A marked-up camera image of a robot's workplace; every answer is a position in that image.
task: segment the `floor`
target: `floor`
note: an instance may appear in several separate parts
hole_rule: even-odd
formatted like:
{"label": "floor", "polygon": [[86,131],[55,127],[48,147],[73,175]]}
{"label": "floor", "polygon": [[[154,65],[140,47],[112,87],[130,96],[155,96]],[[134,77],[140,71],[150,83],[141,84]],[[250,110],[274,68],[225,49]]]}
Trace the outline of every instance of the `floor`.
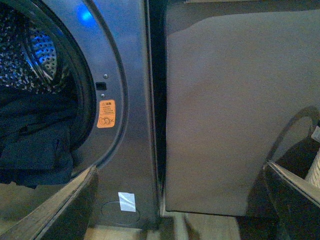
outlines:
{"label": "floor", "polygon": [[234,217],[166,212],[157,231],[122,227],[88,228],[85,240],[241,240]]}
{"label": "floor", "polygon": [[[35,190],[0,184],[0,233],[29,214],[62,186]],[[272,240],[274,221],[162,211],[157,231],[96,225],[85,240]]]}

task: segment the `washing machine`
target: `washing machine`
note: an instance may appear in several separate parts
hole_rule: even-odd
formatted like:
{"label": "washing machine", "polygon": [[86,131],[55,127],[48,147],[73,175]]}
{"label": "washing machine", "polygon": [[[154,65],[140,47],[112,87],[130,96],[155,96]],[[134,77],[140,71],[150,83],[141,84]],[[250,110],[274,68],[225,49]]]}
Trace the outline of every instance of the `washing machine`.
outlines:
{"label": "washing machine", "polygon": [[[19,15],[9,32],[17,32],[28,74],[55,82],[45,91],[77,102],[70,129],[72,177],[91,165],[99,169],[91,224],[156,226],[164,164],[157,160],[156,139],[161,142],[164,127],[156,121],[155,106],[164,97],[153,88],[148,2],[0,3],[12,18]],[[164,119],[161,111],[158,115]],[[30,204],[46,191],[37,189],[42,191],[27,190]]]}

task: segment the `white paper tag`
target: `white paper tag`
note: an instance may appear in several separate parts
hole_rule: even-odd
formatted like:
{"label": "white paper tag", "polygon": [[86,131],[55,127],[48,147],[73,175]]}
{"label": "white paper tag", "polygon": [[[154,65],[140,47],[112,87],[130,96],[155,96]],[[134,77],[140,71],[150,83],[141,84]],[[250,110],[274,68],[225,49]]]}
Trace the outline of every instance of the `white paper tag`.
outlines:
{"label": "white paper tag", "polygon": [[320,143],[320,127],[316,126],[311,138]]}
{"label": "white paper tag", "polygon": [[121,211],[136,212],[134,193],[118,192]]}

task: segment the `orange sticker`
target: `orange sticker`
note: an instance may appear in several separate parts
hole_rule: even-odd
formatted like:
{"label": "orange sticker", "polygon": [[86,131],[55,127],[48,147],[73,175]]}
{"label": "orange sticker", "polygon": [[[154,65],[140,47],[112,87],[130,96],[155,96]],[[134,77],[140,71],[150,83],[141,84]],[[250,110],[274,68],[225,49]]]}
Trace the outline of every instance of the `orange sticker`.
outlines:
{"label": "orange sticker", "polygon": [[112,128],[116,124],[116,101],[102,100],[99,103],[99,120],[97,127],[99,129]]}

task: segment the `blue light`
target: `blue light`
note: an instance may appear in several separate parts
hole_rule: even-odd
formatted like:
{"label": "blue light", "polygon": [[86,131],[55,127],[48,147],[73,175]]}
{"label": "blue light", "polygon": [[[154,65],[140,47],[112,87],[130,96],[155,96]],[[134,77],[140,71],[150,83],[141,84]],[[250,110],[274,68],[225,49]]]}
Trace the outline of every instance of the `blue light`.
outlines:
{"label": "blue light", "polygon": [[96,21],[92,14],[89,12],[86,5],[80,5],[77,8],[77,15],[79,22],[86,27],[93,27],[96,24]]}
{"label": "blue light", "polygon": [[91,13],[87,10],[87,12],[82,13],[82,20],[83,21],[88,21],[90,19],[93,19]]}

